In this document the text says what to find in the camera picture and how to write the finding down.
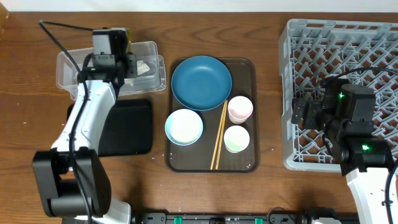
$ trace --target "white wall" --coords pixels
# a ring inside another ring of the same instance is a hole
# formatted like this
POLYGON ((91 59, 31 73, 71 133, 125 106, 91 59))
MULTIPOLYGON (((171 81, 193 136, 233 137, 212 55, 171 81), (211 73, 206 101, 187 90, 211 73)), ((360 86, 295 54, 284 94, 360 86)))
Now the white wall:
POLYGON ((398 12, 398 0, 0 0, 9 11, 398 12))

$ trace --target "green clip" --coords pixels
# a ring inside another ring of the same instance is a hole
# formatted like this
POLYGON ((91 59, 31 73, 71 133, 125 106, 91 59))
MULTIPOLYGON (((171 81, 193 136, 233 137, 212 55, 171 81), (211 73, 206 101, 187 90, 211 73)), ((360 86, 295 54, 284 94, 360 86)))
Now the green clip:
POLYGON ((174 217, 174 224, 182 224, 182 217, 174 217))
POLYGON ((254 224, 262 224, 262 218, 255 218, 254 224))

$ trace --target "transparent plastic bin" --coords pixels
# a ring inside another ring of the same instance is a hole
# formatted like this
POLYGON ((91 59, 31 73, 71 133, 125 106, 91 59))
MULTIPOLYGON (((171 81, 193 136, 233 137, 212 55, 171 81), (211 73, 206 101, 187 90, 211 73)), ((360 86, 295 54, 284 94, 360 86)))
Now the transparent plastic bin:
MULTIPOLYGON (((150 68, 148 72, 139 75, 135 79, 125 79, 119 96, 161 91, 166 89, 166 69, 161 55, 157 54, 155 42, 138 42, 131 44, 132 52, 136 55, 137 61, 144 61, 150 68)), ((69 50, 69 54, 82 68, 84 58, 93 53, 93 48, 69 50)), ((70 93, 70 98, 76 100, 77 96, 77 71, 67 56, 60 52, 57 57, 57 87, 70 93)))
MULTIPOLYGON (((398 24, 291 19, 279 39, 282 77, 283 162, 291 170, 341 172, 327 153, 322 131, 292 124, 294 98, 321 100, 320 80, 359 67, 398 69, 398 24)), ((352 84, 376 94, 373 135, 385 139, 398 156, 398 76, 387 72, 355 72, 352 84)))

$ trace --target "plate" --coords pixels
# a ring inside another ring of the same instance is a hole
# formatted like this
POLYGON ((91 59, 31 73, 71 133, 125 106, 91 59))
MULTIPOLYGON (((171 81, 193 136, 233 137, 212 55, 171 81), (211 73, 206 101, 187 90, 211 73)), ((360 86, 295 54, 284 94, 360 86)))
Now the plate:
POLYGON ((231 89, 229 70, 213 57, 188 58, 178 65, 172 76, 174 96, 191 110, 216 108, 227 99, 231 89))

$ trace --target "rectangular tray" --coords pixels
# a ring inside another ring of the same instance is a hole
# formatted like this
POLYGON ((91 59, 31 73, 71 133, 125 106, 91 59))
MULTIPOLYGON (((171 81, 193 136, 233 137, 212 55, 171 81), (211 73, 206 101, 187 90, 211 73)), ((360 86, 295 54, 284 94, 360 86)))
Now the rectangular tray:
MULTIPOLYGON (((398 68, 398 24, 291 19, 279 39, 282 77, 282 149, 286 168, 341 172, 322 143, 322 131, 291 123, 292 100, 321 100, 327 75, 359 67, 398 68)), ((373 135, 384 138, 398 156, 398 77, 366 71, 347 76, 350 83, 376 94, 373 135)))
MULTIPOLYGON (((189 146, 178 146, 167 139, 166 164, 175 172, 252 172, 259 163, 259 141, 256 105, 256 73, 254 65, 243 58, 220 59, 231 72, 232 90, 228 100, 235 96, 248 97, 253 103, 253 114, 241 125, 250 135, 249 146, 242 152, 230 153, 222 143, 218 170, 210 170, 223 104, 209 111, 196 111, 203 120, 203 134, 189 146)), ((177 60, 172 74, 184 59, 177 60)), ((169 114, 185 107, 174 97, 170 88, 169 114)), ((234 125, 227 117, 224 132, 234 125)))

